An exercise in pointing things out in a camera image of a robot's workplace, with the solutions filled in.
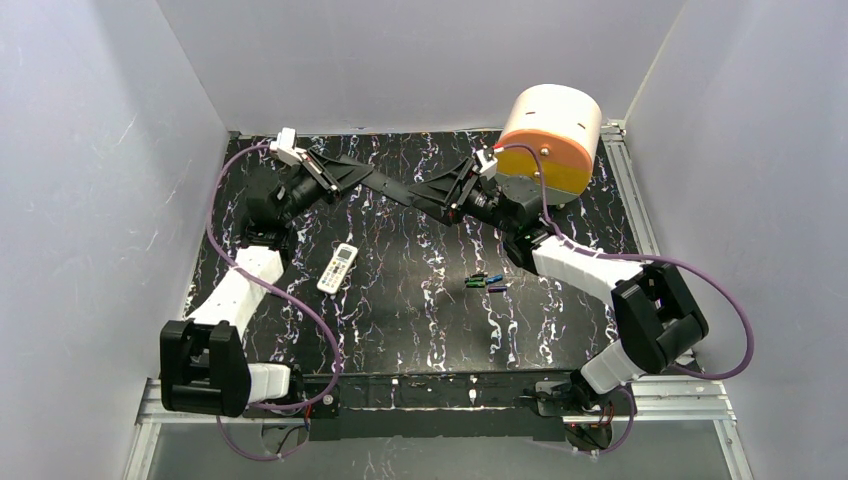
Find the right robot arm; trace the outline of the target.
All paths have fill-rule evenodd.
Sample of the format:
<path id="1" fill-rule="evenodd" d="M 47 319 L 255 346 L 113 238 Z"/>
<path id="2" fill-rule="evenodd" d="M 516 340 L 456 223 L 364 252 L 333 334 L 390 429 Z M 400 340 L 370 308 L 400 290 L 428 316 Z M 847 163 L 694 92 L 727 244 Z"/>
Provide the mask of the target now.
<path id="1" fill-rule="evenodd" d="M 470 164 L 409 189 L 412 205 L 445 224 L 471 216 L 499 230 L 512 263 L 559 280 L 612 309 L 617 339 L 570 374 L 566 398 L 589 406 L 646 374 L 659 374 L 704 339 L 709 327 L 678 268 L 659 260 L 591 253 L 544 223 L 547 203 L 528 177 L 503 182 Z"/>

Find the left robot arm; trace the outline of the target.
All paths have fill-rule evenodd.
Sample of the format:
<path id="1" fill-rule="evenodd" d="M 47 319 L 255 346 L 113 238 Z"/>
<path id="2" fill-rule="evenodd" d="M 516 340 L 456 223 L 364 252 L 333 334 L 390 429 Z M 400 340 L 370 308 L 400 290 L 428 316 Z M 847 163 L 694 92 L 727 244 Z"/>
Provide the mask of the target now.
<path id="1" fill-rule="evenodd" d="M 309 307 L 278 289 L 284 272 L 279 251 L 249 246 L 231 258 L 218 244 L 211 225 L 209 243 L 229 269 L 207 300 L 185 320 L 169 321 L 160 333 L 161 401 L 168 411 L 238 417 L 250 407 L 269 411 L 306 411 L 331 400 L 340 373 L 312 398 L 294 387 L 292 367 L 248 363 L 242 336 L 266 294 L 287 300 L 311 317 L 331 344 L 326 323 Z"/>

